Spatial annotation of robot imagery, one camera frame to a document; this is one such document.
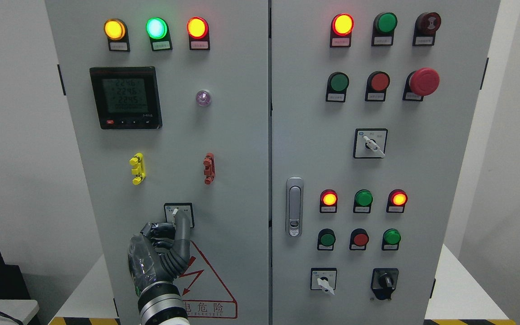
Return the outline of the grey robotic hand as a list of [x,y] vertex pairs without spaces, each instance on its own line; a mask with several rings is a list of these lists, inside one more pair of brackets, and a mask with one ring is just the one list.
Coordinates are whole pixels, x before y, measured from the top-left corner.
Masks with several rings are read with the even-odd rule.
[[128,264],[137,296],[158,281],[173,282],[188,268],[191,216],[175,212],[174,223],[147,223],[130,239]]

